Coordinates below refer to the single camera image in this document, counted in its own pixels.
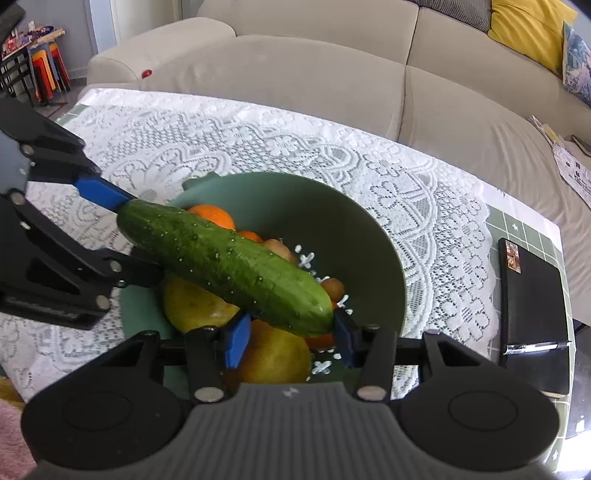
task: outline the cucumber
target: cucumber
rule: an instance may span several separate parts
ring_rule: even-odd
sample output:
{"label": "cucumber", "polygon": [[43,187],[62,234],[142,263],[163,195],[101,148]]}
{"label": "cucumber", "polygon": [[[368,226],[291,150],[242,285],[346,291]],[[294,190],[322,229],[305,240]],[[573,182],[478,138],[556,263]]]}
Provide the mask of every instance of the cucumber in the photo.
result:
{"label": "cucumber", "polygon": [[232,230],[139,199],[120,208],[117,226],[164,268],[254,318],[299,336],[332,330],[330,297],[316,279]]}

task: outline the metal screw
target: metal screw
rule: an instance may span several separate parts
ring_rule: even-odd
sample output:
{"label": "metal screw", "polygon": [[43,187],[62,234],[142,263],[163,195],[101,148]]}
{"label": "metal screw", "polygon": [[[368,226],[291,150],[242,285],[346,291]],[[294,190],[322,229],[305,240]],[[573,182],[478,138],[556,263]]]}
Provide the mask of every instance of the metal screw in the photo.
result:
{"label": "metal screw", "polygon": [[218,387],[202,387],[196,390],[194,395],[204,403],[215,403],[223,398],[223,391]]}
{"label": "metal screw", "polygon": [[101,310],[108,310],[109,307],[111,306],[111,302],[104,295],[99,295],[96,298],[96,304],[97,304],[98,308],[100,308]]}
{"label": "metal screw", "polygon": [[21,145],[21,152],[23,155],[30,157],[35,153],[35,149],[32,146],[25,144]]}
{"label": "metal screw", "polygon": [[115,273],[121,273],[123,271],[123,267],[119,262],[117,262],[117,260],[111,260],[109,265],[111,266],[111,270]]}
{"label": "metal screw", "polygon": [[357,390],[357,396],[365,401],[382,401],[386,398],[386,391],[377,385],[366,385]]}
{"label": "metal screw", "polygon": [[25,205],[25,203],[27,202],[25,200],[25,196],[21,192],[12,192],[10,194],[10,201],[14,205]]}

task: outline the beige sofa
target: beige sofa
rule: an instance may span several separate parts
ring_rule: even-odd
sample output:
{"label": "beige sofa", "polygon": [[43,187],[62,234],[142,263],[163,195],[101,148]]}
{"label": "beige sofa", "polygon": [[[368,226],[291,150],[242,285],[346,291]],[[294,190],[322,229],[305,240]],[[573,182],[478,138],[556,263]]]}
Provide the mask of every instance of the beige sofa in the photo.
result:
{"label": "beige sofa", "polygon": [[525,120],[591,141],[591,108],[479,30],[404,0],[205,0],[93,58],[88,83],[276,106],[467,170],[559,225],[573,315],[591,324],[591,211]]}

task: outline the potato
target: potato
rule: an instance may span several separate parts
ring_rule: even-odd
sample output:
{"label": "potato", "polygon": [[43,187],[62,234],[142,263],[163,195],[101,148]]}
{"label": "potato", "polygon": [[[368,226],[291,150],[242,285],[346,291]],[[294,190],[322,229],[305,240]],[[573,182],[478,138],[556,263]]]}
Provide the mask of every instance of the potato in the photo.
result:
{"label": "potato", "polygon": [[273,253],[279,255],[281,258],[284,258],[288,262],[297,265],[297,258],[293,253],[291,253],[290,249],[287,248],[282,242],[279,240],[275,240],[274,238],[270,238],[269,240],[265,240],[263,243],[264,247],[267,247]]}
{"label": "potato", "polygon": [[326,293],[334,302],[340,302],[345,296],[345,286],[336,278],[327,278],[326,280],[323,280],[320,285],[326,290]]}

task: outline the yellow pillow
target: yellow pillow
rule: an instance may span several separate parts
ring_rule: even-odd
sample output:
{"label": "yellow pillow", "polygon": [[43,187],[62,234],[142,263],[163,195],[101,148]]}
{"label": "yellow pillow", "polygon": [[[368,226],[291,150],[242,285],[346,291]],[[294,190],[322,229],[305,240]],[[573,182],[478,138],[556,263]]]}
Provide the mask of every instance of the yellow pillow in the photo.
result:
{"label": "yellow pillow", "polygon": [[577,12],[560,0],[492,0],[488,36],[560,76],[563,24],[575,18]]}

